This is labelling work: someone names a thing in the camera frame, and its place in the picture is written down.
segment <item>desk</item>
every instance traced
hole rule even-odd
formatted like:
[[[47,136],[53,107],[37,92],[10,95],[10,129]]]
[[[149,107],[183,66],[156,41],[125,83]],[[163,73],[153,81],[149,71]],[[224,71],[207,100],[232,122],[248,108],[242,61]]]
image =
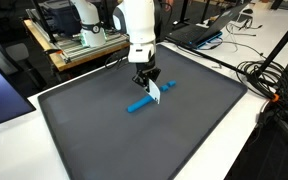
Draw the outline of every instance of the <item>desk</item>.
[[[41,30],[34,24],[34,22],[32,22],[31,20],[24,20],[24,25],[26,26],[26,29],[32,34],[32,36],[37,40],[37,42],[41,45],[43,50],[54,49],[54,46],[52,46],[52,44],[45,38]],[[96,51],[88,56],[81,57],[69,63],[65,63],[63,58],[55,53],[50,54],[50,60],[55,65],[56,69],[59,72],[62,72],[128,46],[129,43],[125,40],[124,42],[116,43],[108,48],[103,48],[102,50]]]
[[[254,10],[254,12],[254,26],[263,24],[263,28],[247,31],[256,33],[256,37],[236,36],[236,39],[237,42],[248,44],[268,55],[288,29],[288,11]],[[185,53],[173,44],[162,44],[206,67],[216,65]],[[232,65],[245,60],[259,60],[259,56],[248,48],[239,47],[237,52],[234,50],[234,45],[223,44],[205,53]],[[277,56],[276,62],[284,67],[288,64],[288,44]],[[235,73],[229,69],[214,68],[214,70],[236,79]],[[6,177],[10,180],[68,179],[42,116],[37,96],[29,98],[37,108],[36,111],[0,125],[1,180]],[[223,179],[256,126],[257,115],[266,102],[266,99],[247,92],[209,135],[176,179]]]

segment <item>floor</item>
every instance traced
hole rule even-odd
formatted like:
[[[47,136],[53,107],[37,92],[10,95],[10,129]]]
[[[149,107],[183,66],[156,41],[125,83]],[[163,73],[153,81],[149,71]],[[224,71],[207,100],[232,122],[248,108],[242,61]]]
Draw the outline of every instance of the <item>floor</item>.
[[[179,20],[181,7],[183,0],[175,0],[175,4],[170,17],[170,23],[166,24],[166,21],[170,15],[169,12],[163,12],[163,29],[162,39],[166,33],[172,29],[171,22]],[[17,9],[19,14],[23,14],[23,8],[30,7],[28,1],[23,1],[23,4]],[[197,23],[200,21],[204,4],[199,2],[192,2],[187,10],[186,17],[190,18],[190,22]],[[207,18],[211,15],[218,14],[219,8],[210,5],[207,13]],[[14,43],[24,43],[30,52],[30,62],[34,67],[38,69],[43,78],[47,81],[47,88],[53,87],[58,84],[56,78],[52,75],[49,62],[43,55],[42,49],[33,40],[26,36],[24,29],[16,24],[17,21],[12,21],[10,30],[0,33],[0,41],[4,46],[8,46]],[[23,77],[14,78],[17,81],[18,86],[22,86],[21,89],[26,96],[36,93],[35,89],[23,85],[25,80]],[[241,151],[239,157],[236,159],[230,172],[227,174],[226,179],[245,179],[245,180],[266,180],[266,179],[288,179],[288,140],[286,136],[279,130],[279,128],[270,124],[258,133],[254,130],[250,136],[245,147]]]

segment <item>white robot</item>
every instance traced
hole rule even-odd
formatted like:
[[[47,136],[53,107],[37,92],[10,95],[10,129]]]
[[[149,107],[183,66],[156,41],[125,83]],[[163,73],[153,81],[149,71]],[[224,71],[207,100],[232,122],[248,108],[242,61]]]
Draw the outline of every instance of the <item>white robot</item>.
[[[87,0],[71,0],[81,18],[80,34],[83,47],[98,47],[105,44],[104,29],[98,17],[97,8]]]
[[[128,61],[136,63],[133,81],[159,103],[160,91],[155,81],[161,70],[155,66],[154,0],[124,0],[113,12],[117,30],[130,36]]]

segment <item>gray rubber mat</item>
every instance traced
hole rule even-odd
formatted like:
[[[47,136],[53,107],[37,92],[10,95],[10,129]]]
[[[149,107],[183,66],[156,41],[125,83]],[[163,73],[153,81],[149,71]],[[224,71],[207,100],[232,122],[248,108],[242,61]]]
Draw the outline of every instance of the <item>gray rubber mat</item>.
[[[146,93],[136,68],[100,70],[39,96],[69,176],[94,180],[173,178],[247,88],[157,46],[161,86],[177,84],[134,113]]]

